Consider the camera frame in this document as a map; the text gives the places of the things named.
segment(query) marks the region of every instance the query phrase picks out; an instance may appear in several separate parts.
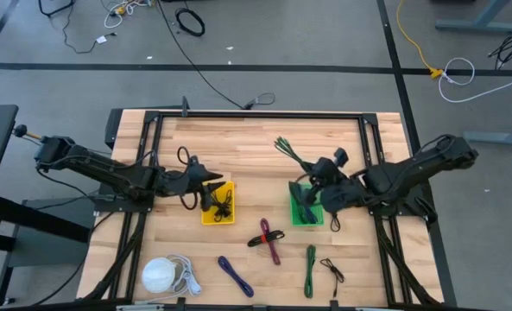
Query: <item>yellow cable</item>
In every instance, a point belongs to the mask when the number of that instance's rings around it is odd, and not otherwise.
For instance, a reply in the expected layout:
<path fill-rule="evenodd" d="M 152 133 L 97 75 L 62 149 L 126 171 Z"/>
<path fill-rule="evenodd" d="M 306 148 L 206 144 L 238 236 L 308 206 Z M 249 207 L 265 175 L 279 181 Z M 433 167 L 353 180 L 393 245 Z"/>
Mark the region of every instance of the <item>yellow cable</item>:
<path fill-rule="evenodd" d="M 419 51 L 420 59 L 422 60 L 423 64 L 425 64 L 425 66 L 428 68 L 428 70 L 430 70 L 430 76 L 432 77 L 432 79 L 438 78 L 444 71 L 428 65 L 427 61 L 425 60 L 425 56 L 422 54 L 422 50 L 420 49 L 417 42 L 411 40 L 411 38 L 409 38 L 408 34 L 405 32 L 405 30 L 403 30 L 403 27 L 401 26 L 400 11 L 401 11 L 401 7 L 402 7 L 404 1 L 405 0 L 400 1 L 400 4 L 397 6 L 397 11 L 395 12 L 395 19 L 397 21 L 397 27 L 400 29 L 400 31 L 403 34 L 403 36 L 405 37 L 405 39 L 407 39 L 409 42 L 411 42 L 411 44 L 413 44 L 417 48 L 417 51 Z"/>

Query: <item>dark red cable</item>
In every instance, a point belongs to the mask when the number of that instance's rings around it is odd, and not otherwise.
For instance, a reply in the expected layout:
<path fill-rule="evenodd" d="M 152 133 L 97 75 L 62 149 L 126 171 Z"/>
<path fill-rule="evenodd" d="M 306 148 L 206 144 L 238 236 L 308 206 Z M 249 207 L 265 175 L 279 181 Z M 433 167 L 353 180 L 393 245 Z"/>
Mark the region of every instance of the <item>dark red cable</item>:
<path fill-rule="evenodd" d="M 271 229 L 269 227 L 269 222 L 266 219 L 262 219 L 262 221 L 260 222 L 260 225 L 262 226 L 263 236 L 270 234 Z M 280 265 L 281 259 L 279 258 L 279 254 L 276 253 L 275 244 L 273 243 L 273 241 L 268 241 L 268 243 L 269 243 L 269 249 L 271 250 L 271 256 L 273 257 L 273 262 L 276 265 Z"/>

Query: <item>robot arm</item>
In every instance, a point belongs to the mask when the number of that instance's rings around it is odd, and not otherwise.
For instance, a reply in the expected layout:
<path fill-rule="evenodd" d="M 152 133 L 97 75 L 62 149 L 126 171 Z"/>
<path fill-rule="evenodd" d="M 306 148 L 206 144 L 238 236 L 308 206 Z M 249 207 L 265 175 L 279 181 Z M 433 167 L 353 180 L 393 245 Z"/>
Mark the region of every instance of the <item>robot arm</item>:
<path fill-rule="evenodd" d="M 47 172 L 50 169 L 68 168 L 112 187 L 116 193 L 135 202 L 151 200 L 154 195 L 168 197 L 200 194 L 202 209 L 207 210 L 212 202 L 211 192 L 224 185 L 224 182 L 204 185 L 206 181 L 223 176 L 207 171 L 205 166 L 199 163 L 198 157 L 190 156 L 184 147 L 179 148 L 177 153 L 180 156 L 180 152 L 184 150 L 187 158 L 184 162 L 186 168 L 180 172 L 167 171 L 159 166 L 157 154 L 153 151 L 148 152 L 136 163 L 127 165 L 91 152 L 75 144 L 69 137 L 43 136 L 40 142 L 41 147 L 35 155 L 38 170 Z M 142 160 L 147 156 L 155 157 L 154 166 L 142 165 Z"/>

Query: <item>small black object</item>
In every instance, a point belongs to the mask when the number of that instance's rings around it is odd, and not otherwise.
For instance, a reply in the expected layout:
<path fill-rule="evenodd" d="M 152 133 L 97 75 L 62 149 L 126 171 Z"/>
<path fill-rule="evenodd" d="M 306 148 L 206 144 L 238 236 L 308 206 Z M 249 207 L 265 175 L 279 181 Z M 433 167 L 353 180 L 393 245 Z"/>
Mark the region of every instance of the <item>small black object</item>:
<path fill-rule="evenodd" d="M 177 305 L 175 306 L 176 311 L 185 311 L 185 304 L 186 304 L 186 298 L 185 297 L 179 297 L 177 299 Z"/>
<path fill-rule="evenodd" d="M 331 311 L 340 311 L 340 306 L 338 305 L 338 301 L 331 301 Z"/>
<path fill-rule="evenodd" d="M 254 247 L 254 246 L 257 246 L 259 244 L 267 243 L 267 242 L 270 242 L 270 241 L 275 241 L 275 240 L 278 240 L 279 238 L 284 238 L 284 237 L 285 237 L 285 234 L 284 234 L 283 231 L 275 230 L 275 231 L 272 231 L 270 233 L 263 234 L 263 235 L 261 235 L 259 237 L 252 238 L 248 242 L 248 246 L 249 247 Z"/>
<path fill-rule="evenodd" d="M 200 31 L 193 31 L 189 28 L 187 28 L 183 22 L 180 20 L 180 15 L 181 14 L 189 14 L 190 16 L 194 17 L 194 19 L 200 24 L 200 27 L 202 28 L 202 30 Z M 204 24 L 204 21 L 202 21 L 202 18 L 196 14 L 193 10 L 189 10 L 187 8 L 180 8 L 180 9 L 177 9 L 175 11 L 175 19 L 177 20 L 177 23 L 179 24 L 179 27 L 186 31 L 187 33 L 189 33 L 190 35 L 193 35 L 193 36 L 196 36 L 196 37 L 200 37 L 202 35 L 205 34 L 205 24 Z"/>
<path fill-rule="evenodd" d="M 14 128 L 14 136 L 23 137 L 28 133 L 28 127 L 24 124 L 20 124 Z"/>

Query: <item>table leg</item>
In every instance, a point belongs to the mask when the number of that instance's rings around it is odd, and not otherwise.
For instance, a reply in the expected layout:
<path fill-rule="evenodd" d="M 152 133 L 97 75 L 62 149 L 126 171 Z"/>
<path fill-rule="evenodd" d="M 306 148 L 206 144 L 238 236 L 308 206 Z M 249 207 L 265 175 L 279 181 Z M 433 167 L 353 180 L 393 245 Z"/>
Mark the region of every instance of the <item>table leg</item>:
<path fill-rule="evenodd" d="M 91 230 L 71 221 L 36 211 L 0 197 L 0 219 L 42 232 L 87 243 Z"/>

